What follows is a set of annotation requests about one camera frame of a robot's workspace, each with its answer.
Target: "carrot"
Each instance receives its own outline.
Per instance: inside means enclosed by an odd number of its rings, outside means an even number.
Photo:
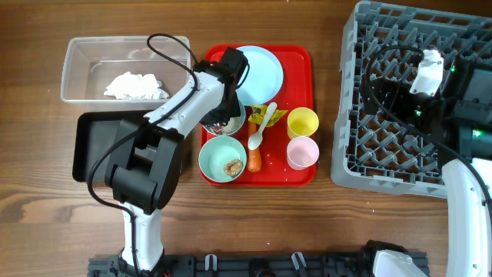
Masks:
[[[256,132],[256,123],[248,121],[248,138]],[[261,169],[260,148],[248,149],[248,170],[257,172]]]

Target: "yellow cup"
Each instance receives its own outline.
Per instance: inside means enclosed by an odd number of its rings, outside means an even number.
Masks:
[[[313,110],[305,107],[296,108],[287,117],[287,134],[291,139],[311,136],[319,125],[320,121]]]

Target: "crumpled white tissue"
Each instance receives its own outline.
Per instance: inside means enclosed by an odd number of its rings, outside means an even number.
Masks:
[[[126,72],[119,75],[115,80],[106,87],[105,95],[114,96],[116,99],[135,100],[135,99],[166,99],[169,94],[159,88],[161,82],[158,81],[154,74],[131,74]]]

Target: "wood grain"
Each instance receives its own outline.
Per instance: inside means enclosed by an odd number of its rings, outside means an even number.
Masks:
[[[187,36],[199,58],[219,43],[302,45],[313,58],[322,122],[317,176],[301,189],[215,189],[195,162],[164,209],[167,253],[352,251],[380,239],[428,252],[432,276],[444,275],[445,200],[345,189],[330,179],[342,29],[356,1],[19,5],[29,2],[0,6],[0,276],[85,276],[89,258],[123,247],[121,213],[98,205],[71,177],[81,111],[59,98],[62,66],[71,38],[154,32]],[[492,3],[480,0],[391,2],[492,16]],[[111,199],[105,187],[98,194]]]

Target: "white spoon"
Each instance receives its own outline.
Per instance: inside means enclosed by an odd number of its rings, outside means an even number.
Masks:
[[[270,103],[270,105],[268,105],[267,111],[264,114],[263,121],[261,122],[260,128],[248,139],[248,148],[250,150],[255,150],[260,146],[261,141],[263,141],[264,127],[267,125],[268,121],[270,121],[270,118],[274,114],[276,109],[277,109],[277,103],[272,102]]]

